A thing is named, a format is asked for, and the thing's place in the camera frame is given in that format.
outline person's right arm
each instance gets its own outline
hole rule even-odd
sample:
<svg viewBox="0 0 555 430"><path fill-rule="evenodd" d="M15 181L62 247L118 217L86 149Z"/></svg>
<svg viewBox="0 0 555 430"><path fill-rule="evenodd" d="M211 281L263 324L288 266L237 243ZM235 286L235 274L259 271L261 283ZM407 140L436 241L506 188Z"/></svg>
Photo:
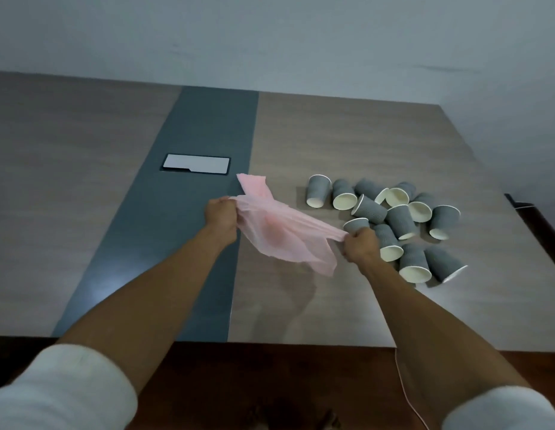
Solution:
<svg viewBox="0 0 555 430"><path fill-rule="evenodd" d="M529 388L487 341L381 260L374 231L348 236L345 256L371 283L400 358L440 423L457 406L493 388Z"/></svg>

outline paper cup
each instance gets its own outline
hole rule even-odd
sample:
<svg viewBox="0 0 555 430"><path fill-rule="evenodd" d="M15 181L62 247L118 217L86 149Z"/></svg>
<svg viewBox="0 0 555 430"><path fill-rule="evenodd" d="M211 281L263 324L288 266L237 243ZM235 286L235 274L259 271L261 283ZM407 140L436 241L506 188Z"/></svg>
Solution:
<svg viewBox="0 0 555 430"><path fill-rule="evenodd" d="M338 179L333 183L333 208L350 210L357 203L357 196L346 179Z"/></svg>
<svg viewBox="0 0 555 430"><path fill-rule="evenodd" d="M393 234L391 227L386 224L373 227L375 235L379 240L379 250L381 259L387 262L398 260L403 255L403 248L399 245L399 241Z"/></svg>
<svg viewBox="0 0 555 430"><path fill-rule="evenodd" d="M388 191L388 187L375 184L373 181L366 178L360 179L360 181L355 184L355 193L358 195L364 194L369 199L372 199L379 204L385 200L385 195Z"/></svg>
<svg viewBox="0 0 555 430"><path fill-rule="evenodd" d="M460 210L451 205L439 205L433 209L429 223L429 235L436 239L449 239L449 230L459 222Z"/></svg>
<svg viewBox="0 0 555 430"><path fill-rule="evenodd" d="M312 208L321 208L331 191L331 179L325 175L311 175L307 182L306 203Z"/></svg>
<svg viewBox="0 0 555 430"><path fill-rule="evenodd" d="M352 219L349 222L344 223L344 231L349 232L351 235L359 231L361 228L368 228L369 227L369 220L363 217L358 217L356 219Z"/></svg>
<svg viewBox="0 0 555 430"><path fill-rule="evenodd" d="M431 220L433 208L436 206L435 198L428 193L419 193L409 204L409 211L414 222L424 223Z"/></svg>
<svg viewBox="0 0 555 430"><path fill-rule="evenodd" d="M417 227L411 218L407 205L397 205L389 208L386 220L398 239L411 238L417 233Z"/></svg>
<svg viewBox="0 0 555 430"><path fill-rule="evenodd" d="M385 220L387 209L362 194L359 196L357 205L352 209L351 215L355 217L365 217L371 223L379 225Z"/></svg>
<svg viewBox="0 0 555 430"><path fill-rule="evenodd" d="M400 182L390 188L385 195L385 200L391 206L407 205L415 194L415 186L410 182Z"/></svg>
<svg viewBox="0 0 555 430"><path fill-rule="evenodd" d="M413 243L403 245L403 256L399 259L399 274L412 284L431 279L432 274L421 246Z"/></svg>
<svg viewBox="0 0 555 430"><path fill-rule="evenodd" d="M467 264L449 255L439 246L426 248L425 257L427 258L429 270L431 270L437 280L442 283L453 279L468 267Z"/></svg>

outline wall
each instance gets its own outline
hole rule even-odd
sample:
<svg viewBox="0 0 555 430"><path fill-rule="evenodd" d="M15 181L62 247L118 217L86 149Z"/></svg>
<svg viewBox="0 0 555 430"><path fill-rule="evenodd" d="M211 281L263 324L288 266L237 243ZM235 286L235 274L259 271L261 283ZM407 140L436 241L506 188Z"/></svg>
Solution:
<svg viewBox="0 0 555 430"><path fill-rule="evenodd" d="M555 205L555 0L0 0L0 70L441 104Z"/></svg>

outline person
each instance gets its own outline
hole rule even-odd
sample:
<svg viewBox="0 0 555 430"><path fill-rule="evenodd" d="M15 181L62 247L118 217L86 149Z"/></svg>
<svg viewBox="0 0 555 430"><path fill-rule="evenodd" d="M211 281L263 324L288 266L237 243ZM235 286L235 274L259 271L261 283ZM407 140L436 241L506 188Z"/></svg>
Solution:
<svg viewBox="0 0 555 430"><path fill-rule="evenodd" d="M180 332L217 256L236 240L235 202L210 201L205 223L0 389L0 429L121 430L131 421L137 395ZM444 429L555 429L550 402L483 338L383 262L373 231L347 236L345 256L370 282L401 360Z"/></svg>

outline white sleeve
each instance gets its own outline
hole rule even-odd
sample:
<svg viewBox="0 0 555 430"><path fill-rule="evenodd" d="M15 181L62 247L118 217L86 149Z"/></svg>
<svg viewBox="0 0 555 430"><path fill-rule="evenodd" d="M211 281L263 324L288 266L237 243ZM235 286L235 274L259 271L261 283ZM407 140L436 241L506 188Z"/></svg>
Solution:
<svg viewBox="0 0 555 430"><path fill-rule="evenodd" d="M542 394L503 386L461 404L443 421L443 430L555 430L555 410Z"/></svg>
<svg viewBox="0 0 555 430"><path fill-rule="evenodd" d="M137 406L116 364L91 348L60 344L0 389L0 430L122 430Z"/></svg>

